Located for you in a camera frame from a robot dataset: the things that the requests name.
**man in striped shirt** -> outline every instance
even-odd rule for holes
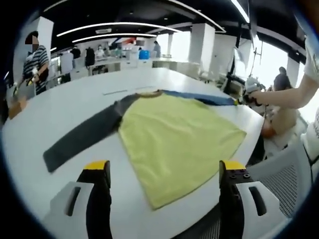
[[[31,32],[25,39],[28,49],[28,57],[23,65],[22,80],[18,83],[19,87],[24,81],[26,84],[32,80],[35,82],[35,94],[39,95],[46,91],[46,79],[49,75],[49,60],[44,46],[39,45],[38,32]]]

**striped shirt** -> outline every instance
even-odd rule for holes
[[[49,59],[46,53],[46,49],[44,46],[39,45],[38,49],[30,54],[23,65],[23,78],[25,80],[28,80],[33,77],[32,70],[36,68],[39,70],[45,63],[48,63]],[[43,72],[39,76],[39,81],[36,82],[35,90],[36,92],[39,90],[42,90],[46,85],[46,78],[47,78],[48,72],[47,70]]]

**black ceiling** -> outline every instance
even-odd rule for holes
[[[201,13],[212,20],[240,21],[243,18],[231,0],[179,0],[180,2],[199,9]],[[51,6],[57,0],[45,1],[46,6]],[[290,40],[298,42],[297,23],[289,12],[283,0],[251,0],[257,24],[261,27],[275,31]],[[61,4],[42,13],[54,22],[52,34],[52,47],[58,49],[71,46],[72,40],[96,35],[95,30],[111,28],[111,33],[146,33],[152,27],[141,26],[102,26],[79,30],[67,35],[56,37],[57,34],[77,27],[105,23],[105,22],[144,22],[157,25],[172,25],[183,22],[207,22],[202,16],[172,3],[169,0],[66,0]]]

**table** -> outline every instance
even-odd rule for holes
[[[114,239],[168,239],[186,230],[217,203],[216,174],[194,192],[152,211],[135,176],[118,134],[93,145],[48,173],[43,152],[94,113],[135,92],[167,89],[225,96],[212,85],[165,68],[132,69],[72,81],[32,98],[24,111],[3,127],[8,169],[27,207],[41,220],[50,200],[83,167],[95,160],[111,162],[111,230]],[[247,132],[233,159],[246,164],[263,125],[263,118],[246,106],[215,107],[217,112]]]

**dark gray sleeve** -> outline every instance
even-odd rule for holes
[[[43,154],[49,172],[54,172],[66,161],[103,140],[120,125],[125,111],[138,99],[130,95],[98,112],[76,126]]]

